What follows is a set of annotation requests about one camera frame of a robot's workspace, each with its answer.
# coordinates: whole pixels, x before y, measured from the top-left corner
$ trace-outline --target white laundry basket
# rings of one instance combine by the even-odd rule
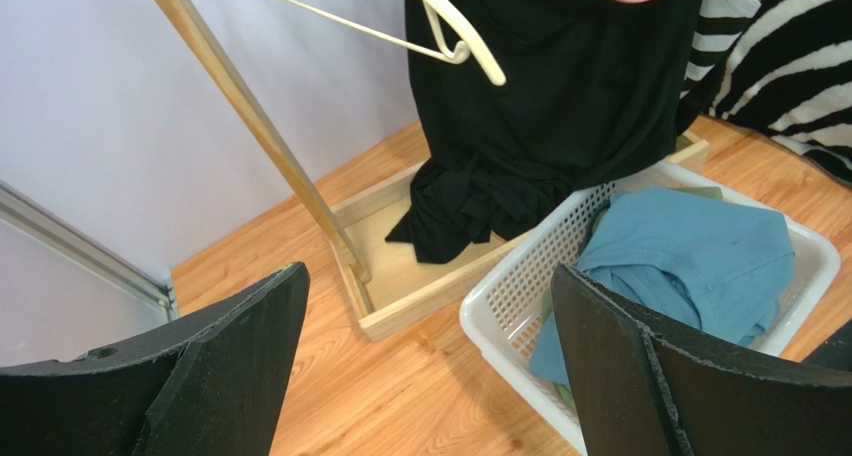
[[[614,191],[717,186],[725,200],[767,208],[730,188],[680,166],[660,162],[622,180],[574,193],[530,232],[465,298],[461,325],[482,356],[548,423],[578,451],[586,454],[577,414],[559,398],[548,381],[529,372],[542,320],[542,294],[556,266],[579,255],[598,207]],[[777,356],[819,302],[840,270],[840,255],[818,233],[787,218],[796,251],[793,282],[781,297],[781,312],[753,349]]]

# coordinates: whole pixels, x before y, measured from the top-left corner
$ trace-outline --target black object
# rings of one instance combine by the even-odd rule
[[[0,454],[267,455],[309,285],[293,264],[77,360],[0,368]]]
[[[852,373],[724,342],[573,268],[552,292],[590,455],[852,454]]]
[[[507,77],[474,61],[409,53],[431,158],[388,241],[446,263],[491,231],[512,239],[571,192],[644,169],[674,151],[675,110],[701,0],[450,0]],[[421,0],[406,34],[434,45]],[[458,40],[449,27],[450,46]]]
[[[823,368],[852,372],[852,321],[847,321],[803,362]]]

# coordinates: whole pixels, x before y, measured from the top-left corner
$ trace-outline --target white wall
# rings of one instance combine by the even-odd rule
[[[312,178],[416,119],[405,51],[194,0]],[[304,0],[404,34],[402,0]],[[290,190],[152,0],[0,0],[0,180],[159,280]]]
[[[154,329],[165,313],[0,219],[0,366],[84,352]]]

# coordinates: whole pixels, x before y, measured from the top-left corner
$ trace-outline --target folded blue garment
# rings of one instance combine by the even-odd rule
[[[725,341],[748,346],[766,332],[793,280],[793,245],[781,213],[662,188],[616,194],[610,201],[577,269]],[[550,319],[530,371],[565,384]]]

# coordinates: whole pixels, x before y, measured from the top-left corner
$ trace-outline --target wooden box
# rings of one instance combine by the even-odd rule
[[[710,145],[686,133],[677,149],[667,159],[697,171]],[[410,244],[386,243],[385,236],[411,205],[409,184],[419,167],[408,168],[332,208],[373,276],[369,283],[361,283],[334,249],[355,318],[372,341],[464,297],[524,238],[505,241],[492,233],[491,242],[472,244],[447,264],[418,263]]]

